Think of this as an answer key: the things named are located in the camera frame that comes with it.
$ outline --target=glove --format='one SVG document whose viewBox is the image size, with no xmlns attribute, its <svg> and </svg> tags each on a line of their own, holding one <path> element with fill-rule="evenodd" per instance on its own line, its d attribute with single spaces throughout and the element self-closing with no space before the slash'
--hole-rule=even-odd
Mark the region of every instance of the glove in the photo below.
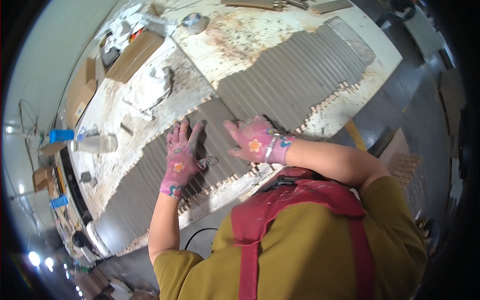
<svg viewBox="0 0 480 300">
<path fill-rule="evenodd" d="M 240 146 L 230 149 L 228 153 L 256 163 L 284 165 L 285 154 L 295 141 L 294 136 L 279 134 L 263 116 L 238 121 L 238 126 L 231 121 L 225 121 L 223 126 Z"/>
<path fill-rule="evenodd" d="M 180 199 L 182 190 L 198 171 L 218 163 L 218 159 L 213 156 L 199 161 L 195 157 L 203 126 L 202 122 L 195 125 L 187 140 L 188 120 L 184 120 L 181 125 L 178 122 L 173 125 L 173 131 L 167 135 L 167 171 L 160 185 L 161 193 Z"/>
</svg>

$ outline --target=wire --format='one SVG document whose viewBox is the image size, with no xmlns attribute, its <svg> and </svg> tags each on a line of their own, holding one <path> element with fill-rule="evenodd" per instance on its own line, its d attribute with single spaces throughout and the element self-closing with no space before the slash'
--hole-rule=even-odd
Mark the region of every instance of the wire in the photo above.
<svg viewBox="0 0 480 300">
<path fill-rule="evenodd" d="M 203 229 L 200 229 L 199 231 L 195 232 L 191 237 L 190 239 L 188 240 L 187 244 L 185 245 L 185 250 L 187 250 L 188 248 L 188 245 L 190 244 L 190 242 L 192 241 L 192 239 L 200 232 L 204 231 L 204 230 L 218 230 L 218 228 L 203 228 Z"/>
</svg>

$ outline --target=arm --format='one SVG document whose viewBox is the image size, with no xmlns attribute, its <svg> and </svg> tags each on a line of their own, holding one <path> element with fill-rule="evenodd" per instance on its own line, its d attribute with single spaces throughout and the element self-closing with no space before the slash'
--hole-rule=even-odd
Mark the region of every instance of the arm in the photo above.
<svg viewBox="0 0 480 300">
<path fill-rule="evenodd" d="M 363 194 L 375 179 L 390 176 L 386 166 L 357 148 L 297 139 L 286 152 L 288 165 L 308 168 Z"/>
<path fill-rule="evenodd" d="M 355 188 L 360 194 L 375 179 L 390 175 L 383 163 L 367 152 L 278 135 L 272 124 L 261 116 L 239 121 L 238 124 L 226 121 L 224 126 L 240 146 L 230 150 L 230 154 L 248 161 L 308 168 Z"/>
<path fill-rule="evenodd" d="M 200 170 L 215 165 L 216 157 L 197 161 L 195 158 L 198 136 L 203 123 L 199 122 L 187 139 L 188 121 L 175 123 L 173 131 L 167 135 L 167 171 L 160 185 L 160 195 L 156 201 L 150 231 L 148 234 L 148 254 L 154 264 L 155 259 L 167 250 L 180 247 L 178 205 L 183 188 Z"/>
</svg>

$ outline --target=blue container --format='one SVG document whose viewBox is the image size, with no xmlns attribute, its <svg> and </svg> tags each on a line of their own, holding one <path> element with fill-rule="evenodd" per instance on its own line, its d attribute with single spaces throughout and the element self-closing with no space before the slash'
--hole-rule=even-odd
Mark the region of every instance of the blue container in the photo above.
<svg viewBox="0 0 480 300">
<path fill-rule="evenodd" d="M 50 131 L 50 144 L 54 142 L 64 142 L 73 140 L 73 130 L 69 129 L 53 129 Z"/>
<path fill-rule="evenodd" d="M 50 200 L 50 206 L 55 209 L 68 204 L 68 198 L 64 194 L 57 199 Z"/>
</svg>

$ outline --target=clear plastic bottle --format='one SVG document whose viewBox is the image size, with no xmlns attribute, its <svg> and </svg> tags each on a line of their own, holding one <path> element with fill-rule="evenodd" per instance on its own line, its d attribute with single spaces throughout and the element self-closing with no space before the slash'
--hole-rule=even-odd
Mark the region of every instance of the clear plastic bottle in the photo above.
<svg viewBox="0 0 480 300">
<path fill-rule="evenodd" d="M 108 153 L 117 150 L 118 142 L 113 135 L 91 135 L 81 141 L 72 141 L 71 147 L 74 152 Z"/>
</svg>

